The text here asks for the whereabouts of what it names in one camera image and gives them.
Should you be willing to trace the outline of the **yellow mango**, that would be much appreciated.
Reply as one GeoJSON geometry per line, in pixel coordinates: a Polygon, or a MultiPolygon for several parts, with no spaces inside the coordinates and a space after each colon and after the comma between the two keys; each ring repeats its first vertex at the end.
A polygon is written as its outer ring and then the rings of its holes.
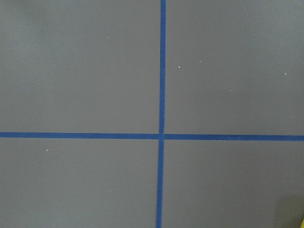
{"type": "Polygon", "coordinates": [[[301,222],[300,228],[304,228],[304,219],[301,222]]]}

